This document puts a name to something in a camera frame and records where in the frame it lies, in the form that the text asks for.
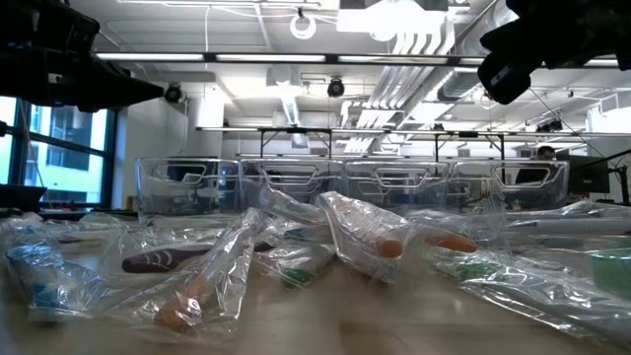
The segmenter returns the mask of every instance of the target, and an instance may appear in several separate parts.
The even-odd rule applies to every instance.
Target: computer monitor
[[[556,159],[570,163],[568,192],[609,193],[609,165],[607,162],[583,166],[602,158],[557,154]]]

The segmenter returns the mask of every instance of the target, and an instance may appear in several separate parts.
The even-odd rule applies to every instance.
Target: security camera
[[[181,90],[180,83],[169,83],[169,88],[165,92],[165,100],[171,104],[183,103],[186,100],[186,93]]]
[[[342,79],[331,79],[331,83],[328,84],[328,90],[326,90],[326,92],[330,98],[339,98],[344,95],[344,84],[342,84]]]

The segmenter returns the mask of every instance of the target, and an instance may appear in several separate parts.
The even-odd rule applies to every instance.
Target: green plastic item
[[[283,285],[286,287],[304,287],[312,283],[314,276],[299,268],[286,269],[283,274]]]
[[[456,276],[460,281],[485,278],[496,271],[496,268],[483,263],[462,264],[456,269]]]
[[[631,298],[631,248],[593,251],[590,262],[600,290]]]

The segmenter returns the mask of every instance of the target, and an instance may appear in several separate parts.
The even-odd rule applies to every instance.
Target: window frame
[[[29,154],[29,144],[25,139],[24,129],[30,129],[31,127],[31,109],[32,104],[16,99],[16,111],[15,111],[15,125],[7,127],[7,135],[13,137],[11,159],[9,162],[9,178],[10,184],[24,184],[24,179],[27,172],[27,159]],[[83,146],[81,144],[65,141],[59,138],[49,137],[43,134],[29,132],[31,141],[42,142],[53,147],[64,148],[71,151],[91,154],[103,158],[103,175],[101,176],[101,202],[100,203],[88,203],[77,202],[77,207],[86,208],[111,208],[112,199],[112,185],[114,175],[114,159],[115,159],[115,147],[116,147],[116,127],[118,122],[118,110],[107,110],[107,124],[105,126],[105,148],[100,151],[91,147]],[[49,206],[50,203],[57,204],[56,201],[44,201],[39,205]]]

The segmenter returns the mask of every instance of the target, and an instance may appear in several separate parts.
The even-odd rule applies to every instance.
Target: clear plastic bin
[[[344,194],[399,215],[420,209],[443,210],[450,166],[410,160],[348,161]]]
[[[538,172],[534,175],[540,180],[520,182],[525,171]],[[447,209],[468,213],[492,195],[503,198],[508,211],[560,208],[567,199],[569,173],[567,162],[457,162],[450,174]]]
[[[323,192],[341,192],[343,169],[342,162],[325,159],[243,159],[243,204],[258,207],[266,183],[298,202],[312,203]]]
[[[239,214],[239,163],[220,159],[136,160],[138,216]]]

